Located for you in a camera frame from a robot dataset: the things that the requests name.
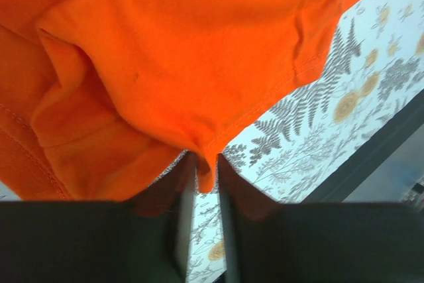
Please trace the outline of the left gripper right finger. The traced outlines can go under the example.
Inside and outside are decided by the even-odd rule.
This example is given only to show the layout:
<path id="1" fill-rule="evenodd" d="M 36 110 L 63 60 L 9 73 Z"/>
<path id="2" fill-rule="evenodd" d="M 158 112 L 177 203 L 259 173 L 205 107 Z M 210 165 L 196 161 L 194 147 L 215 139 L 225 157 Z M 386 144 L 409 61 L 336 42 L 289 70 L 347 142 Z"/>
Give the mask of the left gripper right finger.
<path id="1" fill-rule="evenodd" d="M 402 203 L 278 203 L 217 162 L 226 282 L 422 282 L 423 216 Z"/>

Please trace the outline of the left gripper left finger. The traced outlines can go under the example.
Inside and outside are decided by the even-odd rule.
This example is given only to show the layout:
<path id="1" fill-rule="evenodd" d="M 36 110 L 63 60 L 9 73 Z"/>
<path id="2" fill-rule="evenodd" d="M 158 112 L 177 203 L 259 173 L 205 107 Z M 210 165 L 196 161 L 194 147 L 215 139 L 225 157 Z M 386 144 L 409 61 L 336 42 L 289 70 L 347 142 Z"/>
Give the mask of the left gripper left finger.
<path id="1" fill-rule="evenodd" d="M 4 201 L 2 282 L 184 282 L 196 156 L 125 201 Z"/>

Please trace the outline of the orange t-shirt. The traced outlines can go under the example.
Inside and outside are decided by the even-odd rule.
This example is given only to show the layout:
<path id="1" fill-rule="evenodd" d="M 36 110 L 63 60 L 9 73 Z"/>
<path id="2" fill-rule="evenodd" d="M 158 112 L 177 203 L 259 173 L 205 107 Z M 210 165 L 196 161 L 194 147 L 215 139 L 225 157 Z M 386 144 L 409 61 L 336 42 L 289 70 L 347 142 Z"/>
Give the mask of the orange t-shirt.
<path id="1" fill-rule="evenodd" d="M 125 200 L 321 76 L 359 0 L 1 0 L 1 182 Z"/>

